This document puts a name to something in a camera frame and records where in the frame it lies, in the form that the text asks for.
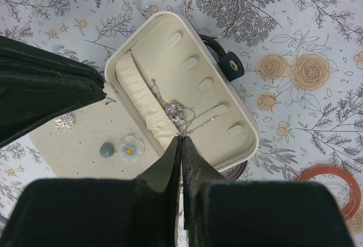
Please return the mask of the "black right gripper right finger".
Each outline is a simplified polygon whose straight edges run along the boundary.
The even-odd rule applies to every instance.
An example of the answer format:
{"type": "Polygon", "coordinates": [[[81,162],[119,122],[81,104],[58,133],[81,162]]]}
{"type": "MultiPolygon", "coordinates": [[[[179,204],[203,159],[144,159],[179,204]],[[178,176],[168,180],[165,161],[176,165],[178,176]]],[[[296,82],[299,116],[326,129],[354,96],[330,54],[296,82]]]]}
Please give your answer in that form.
{"type": "Polygon", "coordinates": [[[229,181],[189,137],[180,145],[190,246],[353,246],[345,222],[356,212],[356,182],[345,170],[318,165],[294,181],[229,181]],[[324,173],[349,184],[351,198],[343,209],[312,181],[324,173]]]}

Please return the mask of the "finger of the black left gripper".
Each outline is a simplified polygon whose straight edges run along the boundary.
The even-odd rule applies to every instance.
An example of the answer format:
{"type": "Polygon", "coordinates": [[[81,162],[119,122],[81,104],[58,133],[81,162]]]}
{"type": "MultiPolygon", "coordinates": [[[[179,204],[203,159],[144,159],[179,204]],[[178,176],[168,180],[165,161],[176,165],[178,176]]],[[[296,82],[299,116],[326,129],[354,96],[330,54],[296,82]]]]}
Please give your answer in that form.
{"type": "Polygon", "coordinates": [[[1,146],[101,101],[104,79],[70,58],[1,37],[1,146]]]}

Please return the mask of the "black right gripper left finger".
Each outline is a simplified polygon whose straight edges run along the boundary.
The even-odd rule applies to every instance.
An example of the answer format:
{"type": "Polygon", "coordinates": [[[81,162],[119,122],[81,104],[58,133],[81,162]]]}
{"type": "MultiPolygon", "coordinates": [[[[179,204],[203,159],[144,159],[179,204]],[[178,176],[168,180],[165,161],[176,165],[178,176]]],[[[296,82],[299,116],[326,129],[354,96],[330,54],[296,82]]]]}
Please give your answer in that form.
{"type": "Polygon", "coordinates": [[[182,139],[132,180],[49,178],[22,192],[2,246],[175,246],[182,139]]]}

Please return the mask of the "cream and navy jewelry box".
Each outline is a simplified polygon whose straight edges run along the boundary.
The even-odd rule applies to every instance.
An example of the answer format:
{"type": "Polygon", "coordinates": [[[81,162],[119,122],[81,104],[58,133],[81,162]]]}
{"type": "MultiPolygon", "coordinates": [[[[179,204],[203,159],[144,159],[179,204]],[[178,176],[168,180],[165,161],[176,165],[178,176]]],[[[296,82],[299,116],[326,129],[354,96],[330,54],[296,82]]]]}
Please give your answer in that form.
{"type": "Polygon", "coordinates": [[[250,159],[259,145],[256,122],[231,85],[242,65],[234,57],[225,62],[216,62],[186,18],[158,12],[107,61],[104,100],[73,111],[70,131],[56,130],[54,119],[29,138],[59,177],[135,178],[179,134],[224,171],[250,159]],[[145,145],[135,164],[116,151],[128,135],[145,145]],[[99,154],[105,142],[115,147],[108,158],[99,154]]]}

